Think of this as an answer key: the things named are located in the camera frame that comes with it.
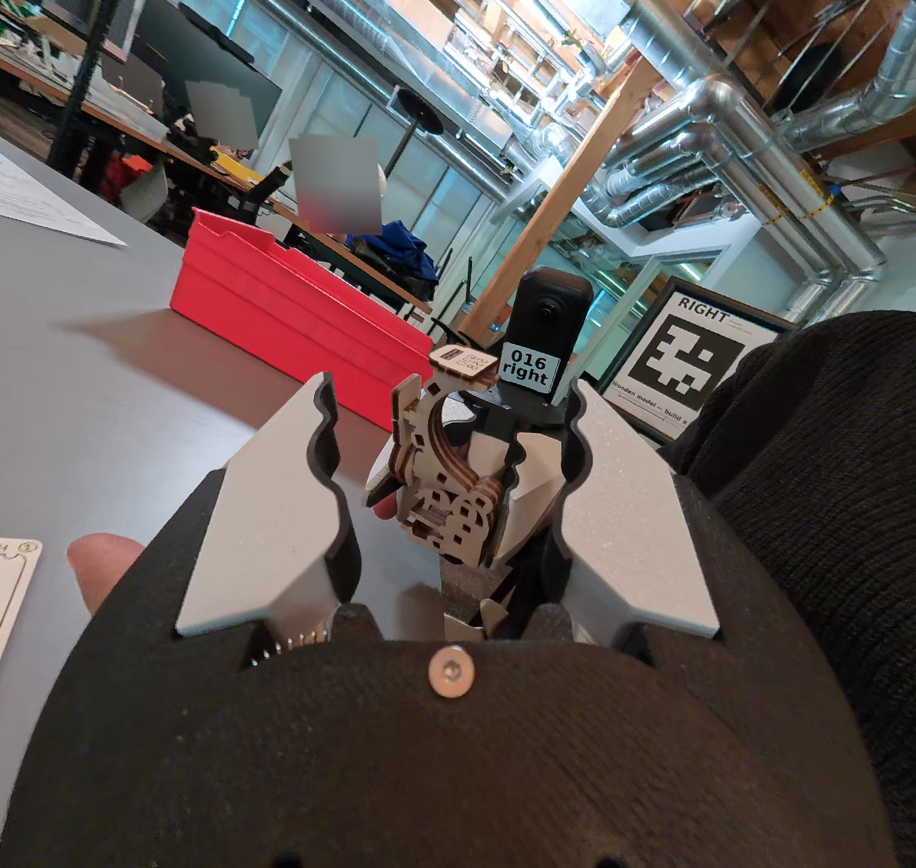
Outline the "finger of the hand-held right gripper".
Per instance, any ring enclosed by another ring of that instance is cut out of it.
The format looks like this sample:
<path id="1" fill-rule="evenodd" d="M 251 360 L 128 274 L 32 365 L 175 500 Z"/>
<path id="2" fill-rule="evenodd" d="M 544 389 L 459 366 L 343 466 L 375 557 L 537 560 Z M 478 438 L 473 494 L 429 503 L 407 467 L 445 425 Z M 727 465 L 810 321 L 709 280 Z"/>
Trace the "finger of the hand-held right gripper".
<path id="1" fill-rule="evenodd" d="M 384 446 L 378 453 L 364 486 L 365 507 L 373 509 L 381 499 L 393 493 L 397 493 L 398 506 L 403 484 L 392 470 L 392 459 L 396 459 L 397 452 L 397 446 Z"/>
<path id="2" fill-rule="evenodd" d="M 494 564 L 508 561 L 543 524 L 565 484 L 559 439 L 541 433 L 520 433 L 518 443 L 525 457 L 514 469 L 518 481 L 508 491 L 501 532 L 492 556 Z"/>

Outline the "wooden puzzle model assembly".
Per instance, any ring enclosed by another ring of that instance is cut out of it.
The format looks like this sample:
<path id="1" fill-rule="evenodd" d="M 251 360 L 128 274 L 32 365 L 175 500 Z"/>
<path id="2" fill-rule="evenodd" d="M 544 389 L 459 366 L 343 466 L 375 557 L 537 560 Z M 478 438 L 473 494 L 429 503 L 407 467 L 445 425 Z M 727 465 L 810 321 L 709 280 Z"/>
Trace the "wooden puzzle model assembly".
<path id="1" fill-rule="evenodd" d="M 487 392 L 497 362 L 485 352 L 445 345 L 430 354 L 426 382 L 414 373 L 391 395 L 387 469 L 403 490 L 396 518 L 416 542 L 474 568 L 487 557 L 504 487 L 460 457 L 444 432 L 442 410 L 452 393 Z"/>

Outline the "grey desk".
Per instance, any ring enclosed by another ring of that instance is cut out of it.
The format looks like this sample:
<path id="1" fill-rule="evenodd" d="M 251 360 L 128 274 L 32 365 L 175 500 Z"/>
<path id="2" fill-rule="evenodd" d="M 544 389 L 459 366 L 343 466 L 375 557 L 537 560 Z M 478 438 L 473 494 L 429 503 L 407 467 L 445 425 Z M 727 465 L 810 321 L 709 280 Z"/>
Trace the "grey desk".
<path id="1" fill-rule="evenodd" d="M 43 549 L 2 655 L 2 809 L 88 615 L 66 548 L 148 543 L 300 388 L 172 311 L 182 249 L 2 141 L 118 247 L 2 218 L 2 537 Z"/>

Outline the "person's left hand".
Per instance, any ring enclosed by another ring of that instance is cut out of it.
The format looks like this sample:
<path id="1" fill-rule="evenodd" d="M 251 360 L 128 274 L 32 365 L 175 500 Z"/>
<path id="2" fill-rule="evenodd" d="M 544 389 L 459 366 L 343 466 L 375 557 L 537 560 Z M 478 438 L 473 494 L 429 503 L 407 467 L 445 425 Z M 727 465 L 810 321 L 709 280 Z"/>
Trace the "person's left hand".
<path id="1" fill-rule="evenodd" d="M 143 544 L 110 533 L 85 535 L 69 544 L 67 562 L 90 616 L 144 550 Z"/>

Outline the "wooden pillar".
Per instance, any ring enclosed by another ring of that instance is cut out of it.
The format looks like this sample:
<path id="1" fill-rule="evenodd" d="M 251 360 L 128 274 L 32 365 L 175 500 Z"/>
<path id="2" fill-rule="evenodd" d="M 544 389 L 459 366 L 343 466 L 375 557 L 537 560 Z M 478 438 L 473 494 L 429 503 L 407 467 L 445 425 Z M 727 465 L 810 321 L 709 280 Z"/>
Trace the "wooden pillar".
<path id="1" fill-rule="evenodd" d="M 640 58 L 635 62 L 470 309 L 459 329 L 465 337 L 480 343 L 487 337 L 491 324 L 516 292 L 523 276 L 550 243 L 614 142 L 629 126 L 636 108 L 643 103 L 658 79 L 657 70 L 645 59 Z"/>

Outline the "black framed marker sign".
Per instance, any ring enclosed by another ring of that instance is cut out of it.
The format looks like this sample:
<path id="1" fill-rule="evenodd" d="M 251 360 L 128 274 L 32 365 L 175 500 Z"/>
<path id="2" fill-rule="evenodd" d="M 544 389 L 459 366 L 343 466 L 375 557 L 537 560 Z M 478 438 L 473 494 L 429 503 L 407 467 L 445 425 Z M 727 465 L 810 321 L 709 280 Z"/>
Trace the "black framed marker sign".
<path id="1" fill-rule="evenodd" d="M 799 326 L 678 278 L 670 278 L 596 390 L 639 433 L 678 439 L 750 351 Z"/>

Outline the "blue jacket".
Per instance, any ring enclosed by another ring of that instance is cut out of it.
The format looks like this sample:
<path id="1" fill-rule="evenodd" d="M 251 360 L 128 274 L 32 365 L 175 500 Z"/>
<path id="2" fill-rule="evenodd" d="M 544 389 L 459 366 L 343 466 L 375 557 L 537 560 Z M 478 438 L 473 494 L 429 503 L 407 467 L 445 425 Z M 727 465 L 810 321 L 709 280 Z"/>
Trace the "blue jacket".
<path id="1" fill-rule="evenodd" d="M 423 300 L 430 300 L 439 285 L 426 244 L 401 221 L 391 221 L 379 235 L 348 235 L 346 245 L 388 279 Z"/>

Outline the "person's black knit sweater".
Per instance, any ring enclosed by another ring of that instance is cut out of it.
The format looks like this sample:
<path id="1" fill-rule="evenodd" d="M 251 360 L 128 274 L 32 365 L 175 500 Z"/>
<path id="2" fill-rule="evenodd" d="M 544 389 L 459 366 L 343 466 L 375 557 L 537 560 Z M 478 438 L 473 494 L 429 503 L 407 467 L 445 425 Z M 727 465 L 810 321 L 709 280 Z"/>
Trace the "person's black knit sweater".
<path id="1" fill-rule="evenodd" d="M 855 715 L 915 863 L 915 315 L 845 314 L 750 351 L 658 451 L 786 594 Z"/>

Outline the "black round disc on pole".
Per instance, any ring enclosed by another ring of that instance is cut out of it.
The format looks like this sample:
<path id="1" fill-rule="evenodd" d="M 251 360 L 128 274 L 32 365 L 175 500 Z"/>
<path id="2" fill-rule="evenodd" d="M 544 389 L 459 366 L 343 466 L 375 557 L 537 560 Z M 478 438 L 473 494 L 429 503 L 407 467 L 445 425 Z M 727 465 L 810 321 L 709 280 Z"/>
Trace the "black round disc on pole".
<path id="1" fill-rule="evenodd" d="M 394 102 L 409 118 L 409 124 L 385 166 L 385 178 L 391 176 L 408 143 L 418 129 L 434 137 L 441 136 L 444 130 L 440 115 L 413 90 L 406 87 L 397 87 Z"/>

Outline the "punched wooden puzzle sheet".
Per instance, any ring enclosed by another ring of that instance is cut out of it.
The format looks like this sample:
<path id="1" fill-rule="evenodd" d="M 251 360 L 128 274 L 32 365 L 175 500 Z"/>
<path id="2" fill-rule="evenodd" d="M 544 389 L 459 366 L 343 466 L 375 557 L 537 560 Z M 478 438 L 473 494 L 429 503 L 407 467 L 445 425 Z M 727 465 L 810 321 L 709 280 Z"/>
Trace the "punched wooden puzzle sheet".
<path id="1" fill-rule="evenodd" d="M 3 656 L 27 594 L 43 544 L 39 540 L 1 538 L 1 643 Z"/>

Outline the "black office chair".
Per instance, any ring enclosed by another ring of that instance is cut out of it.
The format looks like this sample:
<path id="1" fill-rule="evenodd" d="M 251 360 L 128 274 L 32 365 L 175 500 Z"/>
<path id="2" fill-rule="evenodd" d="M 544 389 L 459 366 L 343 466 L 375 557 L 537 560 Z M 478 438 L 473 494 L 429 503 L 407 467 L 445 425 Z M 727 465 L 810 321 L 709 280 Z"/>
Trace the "black office chair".
<path id="1" fill-rule="evenodd" d="M 286 184 L 291 176 L 291 160 L 276 165 L 269 175 L 264 176 L 258 184 L 251 187 L 246 195 L 239 200 L 239 205 L 235 212 L 231 214 L 231 218 L 249 225 L 256 225 L 259 210 Z"/>

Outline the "printed instruction sheet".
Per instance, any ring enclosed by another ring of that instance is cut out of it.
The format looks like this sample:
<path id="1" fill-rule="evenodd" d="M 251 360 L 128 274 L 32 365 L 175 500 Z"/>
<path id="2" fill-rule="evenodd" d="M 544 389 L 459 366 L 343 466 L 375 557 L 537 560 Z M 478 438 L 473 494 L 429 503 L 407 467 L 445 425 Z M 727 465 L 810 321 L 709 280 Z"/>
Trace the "printed instruction sheet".
<path id="1" fill-rule="evenodd" d="M 1 156 L 1 216 L 86 241 L 125 246 L 125 242 L 84 216 L 4 155 Z"/>

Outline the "wooden workbench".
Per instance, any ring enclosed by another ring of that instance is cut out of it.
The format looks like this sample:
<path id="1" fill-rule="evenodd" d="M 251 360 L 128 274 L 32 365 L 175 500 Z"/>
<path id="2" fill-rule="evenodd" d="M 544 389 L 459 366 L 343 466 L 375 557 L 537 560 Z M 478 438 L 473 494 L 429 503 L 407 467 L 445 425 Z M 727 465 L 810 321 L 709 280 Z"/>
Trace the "wooden workbench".
<path id="1" fill-rule="evenodd" d="M 3 72 L 36 87 L 42 94 L 50 96 L 56 103 L 65 103 L 70 95 L 70 91 L 63 84 L 58 83 L 52 74 L 48 75 L 41 72 L 28 61 L 23 61 L 21 58 L 13 56 L 9 51 L 2 50 L 1 67 Z M 98 101 L 90 97 L 83 102 L 81 111 L 87 117 L 93 118 L 109 128 L 118 130 L 135 141 L 153 147 L 169 157 L 180 160 L 200 172 L 235 188 L 244 195 L 249 193 L 254 186 L 253 183 L 243 177 L 224 171 L 218 165 L 204 164 L 196 160 L 187 152 L 167 141 L 165 126 L 153 120 L 139 106 L 131 105 L 131 103 L 126 105 L 127 109 L 124 112 L 111 112 L 104 107 L 100 107 Z M 271 196 L 269 198 L 269 206 L 271 210 L 301 230 L 304 235 L 311 236 L 317 244 L 335 252 L 341 259 L 375 279 L 383 288 L 394 293 L 399 299 L 408 302 L 417 311 L 431 316 L 431 305 L 423 300 L 418 300 L 405 288 L 386 278 L 382 273 L 375 270 L 375 268 L 368 265 L 328 235 L 323 233 L 313 234 L 309 223 L 301 219 L 294 210 L 281 203 L 277 197 Z"/>

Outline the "black computer monitor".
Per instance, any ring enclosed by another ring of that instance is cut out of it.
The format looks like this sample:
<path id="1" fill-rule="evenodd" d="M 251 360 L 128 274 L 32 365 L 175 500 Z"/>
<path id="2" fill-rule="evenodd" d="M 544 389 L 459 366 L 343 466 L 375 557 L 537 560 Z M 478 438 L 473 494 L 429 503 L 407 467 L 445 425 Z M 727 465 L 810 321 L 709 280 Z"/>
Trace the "black computer monitor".
<path id="1" fill-rule="evenodd" d="M 237 150 L 258 148 L 281 88 L 198 15 L 168 0 L 145 0 L 132 53 L 158 74 L 166 103 L 191 114 L 202 136 Z"/>

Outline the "black stand pole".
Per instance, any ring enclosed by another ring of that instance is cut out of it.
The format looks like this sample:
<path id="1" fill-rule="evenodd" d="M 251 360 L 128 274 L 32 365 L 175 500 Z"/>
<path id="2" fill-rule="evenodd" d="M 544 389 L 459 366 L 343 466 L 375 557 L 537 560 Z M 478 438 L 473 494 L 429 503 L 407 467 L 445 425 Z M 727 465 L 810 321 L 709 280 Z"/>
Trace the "black stand pole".
<path id="1" fill-rule="evenodd" d="M 88 35 L 81 62 L 75 72 L 71 91 L 59 114 L 47 164 L 72 178 L 83 152 L 80 118 L 99 58 L 115 19 L 120 0 L 93 0 Z"/>

